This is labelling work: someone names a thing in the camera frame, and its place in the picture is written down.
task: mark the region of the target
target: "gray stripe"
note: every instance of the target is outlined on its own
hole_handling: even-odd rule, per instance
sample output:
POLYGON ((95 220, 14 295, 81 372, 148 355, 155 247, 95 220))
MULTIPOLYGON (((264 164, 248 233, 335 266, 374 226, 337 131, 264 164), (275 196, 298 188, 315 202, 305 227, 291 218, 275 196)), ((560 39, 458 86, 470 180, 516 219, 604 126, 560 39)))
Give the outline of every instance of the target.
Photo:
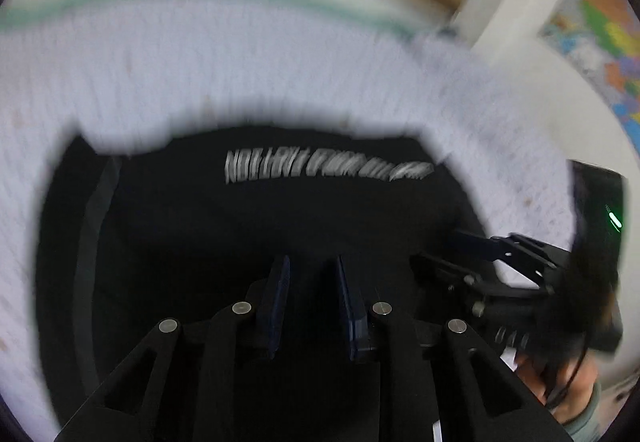
POLYGON ((78 261, 74 276, 73 326, 76 360, 84 393, 94 393, 100 384, 95 366, 93 336, 93 300, 98 237, 104 217, 111 205, 120 177, 120 159, 112 157, 100 175, 98 186, 84 208, 84 220, 78 242, 78 261))

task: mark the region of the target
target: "black t-shirt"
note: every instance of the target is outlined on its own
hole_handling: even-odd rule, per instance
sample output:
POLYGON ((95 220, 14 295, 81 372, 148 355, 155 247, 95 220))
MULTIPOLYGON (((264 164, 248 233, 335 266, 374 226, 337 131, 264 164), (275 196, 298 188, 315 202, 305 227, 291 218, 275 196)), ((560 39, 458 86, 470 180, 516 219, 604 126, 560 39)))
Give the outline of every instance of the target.
MULTIPOLYGON (((404 262, 440 253, 455 227, 482 233, 459 183, 410 137, 238 127, 130 157, 100 155, 76 137, 44 202, 36 259, 55 411, 66 422, 158 321, 200 321, 242 300, 276 255, 291 260, 290 338, 328 335, 328 260, 337 255, 373 260, 381 300, 414 313, 422 305, 404 262)), ((475 269, 495 278, 491 264, 475 269)), ((340 395, 342 370, 329 378, 330 356, 314 357, 322 370, 306 388, 324 394, 309 393, 340 395)), ((297 401, 322 425, 317 402, 297 401)))

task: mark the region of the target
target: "green light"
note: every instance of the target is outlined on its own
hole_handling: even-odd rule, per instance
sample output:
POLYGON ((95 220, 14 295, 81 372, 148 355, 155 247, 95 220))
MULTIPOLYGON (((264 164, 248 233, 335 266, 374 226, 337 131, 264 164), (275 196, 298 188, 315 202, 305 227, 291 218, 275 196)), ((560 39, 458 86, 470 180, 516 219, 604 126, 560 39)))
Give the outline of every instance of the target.
POLYGON ((613 225, 615 225, 618 229, 622 228, 622 222, 618 220, 618 217, 615 216, 611 211, 609 211, 609 218, 613 222, 613 225))

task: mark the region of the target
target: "colorful map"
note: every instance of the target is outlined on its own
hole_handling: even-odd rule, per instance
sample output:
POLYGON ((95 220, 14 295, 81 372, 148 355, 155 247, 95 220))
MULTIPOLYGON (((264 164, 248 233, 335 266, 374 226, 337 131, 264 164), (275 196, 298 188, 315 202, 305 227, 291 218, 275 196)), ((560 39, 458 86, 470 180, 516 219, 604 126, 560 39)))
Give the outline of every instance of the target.
POLYGON ((627 0, 562 0, 543 28, 609 104, 640 152, 640 22, 627 0))

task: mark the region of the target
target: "green sleeve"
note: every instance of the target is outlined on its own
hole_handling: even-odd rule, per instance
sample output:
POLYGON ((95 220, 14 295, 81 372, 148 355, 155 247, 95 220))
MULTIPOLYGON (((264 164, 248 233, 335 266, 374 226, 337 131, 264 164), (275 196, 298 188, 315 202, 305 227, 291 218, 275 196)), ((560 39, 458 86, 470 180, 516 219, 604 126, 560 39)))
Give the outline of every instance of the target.
POLYGON ((595 442, 600 438, 600 425, 595 411, 600 401, 600 383, 596 382, 587 408, 571 422, 564 424, 574 442, 595 442))

